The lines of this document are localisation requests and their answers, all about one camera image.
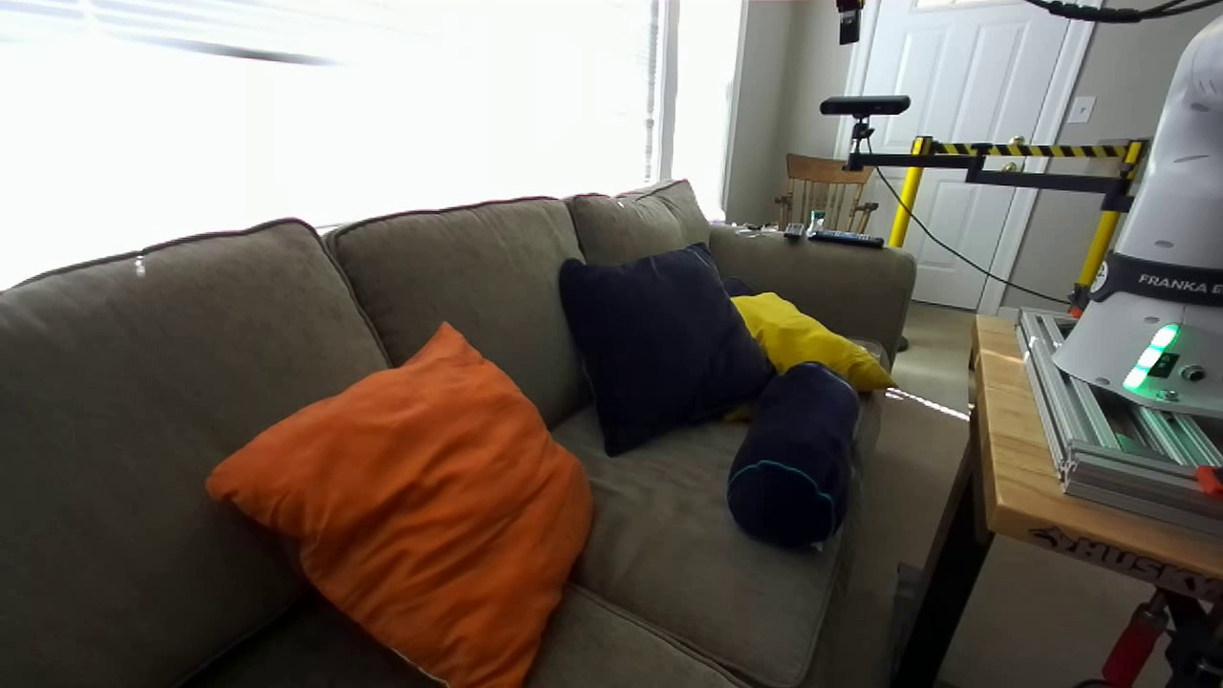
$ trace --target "couch armrest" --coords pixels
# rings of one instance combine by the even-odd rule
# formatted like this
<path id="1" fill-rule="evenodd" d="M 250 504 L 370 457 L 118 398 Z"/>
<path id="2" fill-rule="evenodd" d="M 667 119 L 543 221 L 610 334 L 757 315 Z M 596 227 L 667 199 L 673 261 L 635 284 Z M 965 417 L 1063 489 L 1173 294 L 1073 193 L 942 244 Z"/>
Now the couch armrest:
<path id="1" fill-rule="evenodd" d="M 910 250 L 788 241 L 714 225 L 714 264 L 726 280 L 774 291 L 830 327 L 896 351 L 917 264 Z"/>

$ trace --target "white device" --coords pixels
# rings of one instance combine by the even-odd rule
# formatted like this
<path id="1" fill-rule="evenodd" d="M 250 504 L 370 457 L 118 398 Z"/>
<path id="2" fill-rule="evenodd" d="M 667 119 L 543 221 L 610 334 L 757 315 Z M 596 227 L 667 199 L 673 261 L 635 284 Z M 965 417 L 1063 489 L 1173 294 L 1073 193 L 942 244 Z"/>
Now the white device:
<path id="1" fill-rule="evenodd" d="M 1050 357 L 1136 406 L 1223 417 L 1223 17 L 1183 45 L 1128 225 Z"/>

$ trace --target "yellow and black tape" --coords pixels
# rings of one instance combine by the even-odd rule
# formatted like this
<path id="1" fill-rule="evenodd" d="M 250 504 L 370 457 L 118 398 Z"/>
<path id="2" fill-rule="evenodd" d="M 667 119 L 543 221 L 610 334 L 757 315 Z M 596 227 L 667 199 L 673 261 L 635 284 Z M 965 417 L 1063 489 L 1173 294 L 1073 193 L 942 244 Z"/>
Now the yellow and black tape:
<path id="1" fill-rule="evenodd" d="M 1124 156 L 1128 146 L 965 146 L 931 142 L 931 156 Z"/>

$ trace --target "door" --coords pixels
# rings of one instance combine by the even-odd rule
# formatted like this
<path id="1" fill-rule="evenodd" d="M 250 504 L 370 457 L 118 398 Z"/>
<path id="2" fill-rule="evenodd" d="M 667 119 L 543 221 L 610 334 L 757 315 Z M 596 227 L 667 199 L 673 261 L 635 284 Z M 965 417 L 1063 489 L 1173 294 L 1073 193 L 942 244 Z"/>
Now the door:
<path id="1" fill-rule="evenodd" d="M 904 151 L 917 132 L 937 142 L 1054 142 L 1087 21 L 1054 17 L 1021 0 L 873 0 L 873 31 L 856 63 L 863 95 L 910 95 L 912 105 L 873 119 L 873 151 Z M 1043 159 L 1002 159 L 1039 170 Z M 963 184 L 926 169 L 904 250 L 917 261 L 917 301 L 993 309 L 1005 294 L 983 271 L 1010 275 L 1034 189 Z"/>

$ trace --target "wooden table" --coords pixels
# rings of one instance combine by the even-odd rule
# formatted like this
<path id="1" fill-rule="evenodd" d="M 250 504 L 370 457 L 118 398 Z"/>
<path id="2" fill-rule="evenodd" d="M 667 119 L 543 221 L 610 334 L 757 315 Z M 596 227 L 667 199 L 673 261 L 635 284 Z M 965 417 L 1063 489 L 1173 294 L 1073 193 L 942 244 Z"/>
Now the wooden table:
<path id="1" fill-rule="evenodd" d="M 969 438 L 894 685 L 937 678 L 993 535 L 1223 601 L 1219 540 L 1063 492 L 1012 315 L 975 315 L 969 369 Z"/>

